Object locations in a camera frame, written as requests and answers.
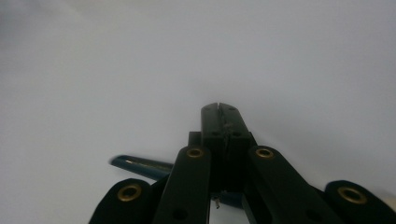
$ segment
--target robotic claw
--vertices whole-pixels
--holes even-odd
[[[118,156],[112,165],[157,180],[117,183],[90,224],[208,223],[212,198],[242,208],[250,223],[394,224],[396,214],[369,190],[333,181],[311,187],[274,148],[258,146],[239,111],[211,104],[175,164]]]

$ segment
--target brass grommet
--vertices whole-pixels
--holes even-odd
[[[367,197],[356,189],[349,187],[340,187],[338,188],[337,192],[341,195],[343,199],[349,201],[350,203],[355,203],[355,204],[367,203]]]
[[[187,150],[187,156],[191,158],[200,158],[204,156],[204,152],[200,148],[192,148]]]
[[[127,203],[138,198],[141,193],[142,188],[139,185],[131,184],[120,189],[117,196],[119,197],[120,201]]]
[[[265,159],[272,159],[275,156],[274,152],[268,148],[259,148],[256,150],[256,154]]]

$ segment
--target black plastic part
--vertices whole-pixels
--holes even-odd
[[[224,188],[228,191],[242,191],[246,178],[244,158],[251,147],[251,135],[238,109],[219,104],[220,117],[226,133]]]
[[[325,189],[328,204],[351,224],[395,224],[396,214],[367,189],[349,181],[329,183]]]
[[[137,185],[141,192],[137,198],[122,202],[119,191],[130,185]],[[152,217],[152,192],[150,185],[138,179],[126,179],[114,185],[96,207],[90,224],[147,224]]]
[[[204,147],[179,151],[153,224],[208,222],[210,159],[211,153]]]
[[[201,143],[212,153],[212,175],[210,189],[221,192],[225,182],[225,136],[219,116],[218,104],[206,105],[201,109]]]
[[[260,156],[258,150],[263,149],[273,155]],[[275,149],[253,147],[247,164],[249,178],[274,223],[344,223]]]

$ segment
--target rivet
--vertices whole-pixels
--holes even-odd
[[[350,187],[340,187],[337,192],[342,198],[355,204],[365,204],[367,203],[367,197],[360,191],[350,188]]]
[[[133,190],[134,192],[130,194],[128,193],[128,190]],[[131,184],[120,189],[117,196],[120,201],[127,203],[138,198],[141,193],[142,188],[139,185]]]

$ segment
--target bolt hole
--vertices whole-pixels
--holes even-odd
[[[349,187],[341,187],[337,191],[342,198],[349,201],[350,203],[355,203],[355,204],[367,203],[366,196],[356,189]]]
[[[188,215],[189,213],[184,209],[176,209],[173,212],[173,218],[176,220],[184,220],[187,218]]]
[[[322,217],[321,217],[321,215],[320,214],[318,214],[317,212],[315,212],[314,210],[306,210],[305,211],[305,214],[306,214],[306,216],[309,218],[309,219],[311,219],[311,220],[313,220],[313,221],[315,221],[315,222],[321,222],[323,219],[322,219]]]
[[[127,203],[138,198],[141,193],[142,188],[137,184],[132,184],[120,189],[117,196],[120,201]]]

